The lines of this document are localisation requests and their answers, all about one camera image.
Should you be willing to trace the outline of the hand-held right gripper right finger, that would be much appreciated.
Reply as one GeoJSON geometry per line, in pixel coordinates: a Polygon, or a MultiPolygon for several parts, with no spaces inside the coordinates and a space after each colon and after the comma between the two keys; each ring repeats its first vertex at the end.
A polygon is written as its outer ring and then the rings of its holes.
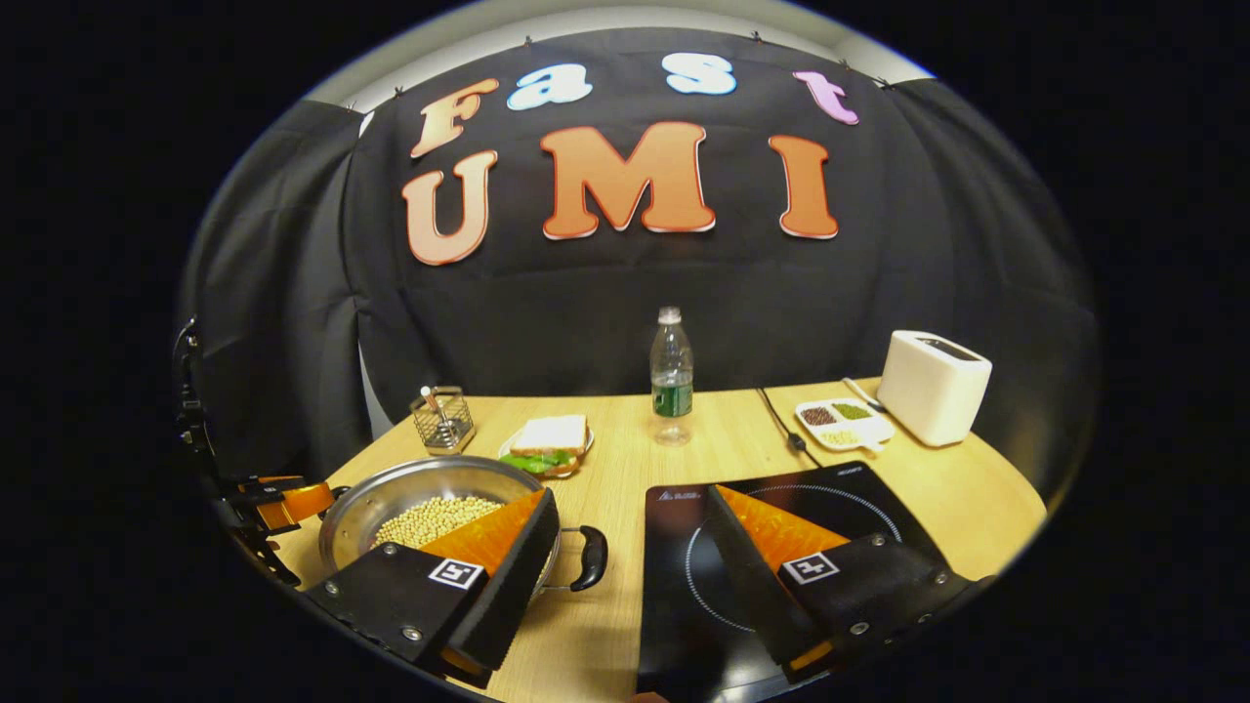
{"type": "Polygon", "coordinates": [[[995,578],[969,579],[892,535],[850,539],[721,484],[705,525],[772,663],[799,683],[895,650],[995,578]]]}

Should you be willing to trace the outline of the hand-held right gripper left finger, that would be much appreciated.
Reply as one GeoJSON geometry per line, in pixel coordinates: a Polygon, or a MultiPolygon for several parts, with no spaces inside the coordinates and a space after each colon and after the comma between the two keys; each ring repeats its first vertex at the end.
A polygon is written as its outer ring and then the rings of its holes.
{"type": "Polygon", "coordinates": [[[555,497],[539,489],[420,549],[381,543],[308,597],[398,659],[482,684],[501,668],[559,534],[555,497]]]}

